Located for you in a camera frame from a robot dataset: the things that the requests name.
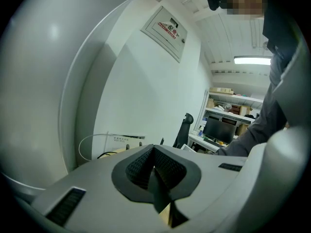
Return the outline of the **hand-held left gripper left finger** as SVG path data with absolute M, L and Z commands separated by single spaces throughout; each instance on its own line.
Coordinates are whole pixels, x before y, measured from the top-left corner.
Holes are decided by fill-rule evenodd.
M 151 203 L 131 201 L 112 181 L 117 163 L 153 145 L 93 160 L 47 188 L 32 202 L 53 232 L 163 233 L 170 227 Z

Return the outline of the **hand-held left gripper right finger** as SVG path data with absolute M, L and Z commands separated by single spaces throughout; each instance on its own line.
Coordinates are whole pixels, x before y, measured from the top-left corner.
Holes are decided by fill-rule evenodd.
M 185 198 L 171 203 L 175 229 L 237 229 L 246 201 L 244 157 L 193 153 L 164 145 L 157 151 L 181 163 L 187 173 L 171 190 L 188 188 Z

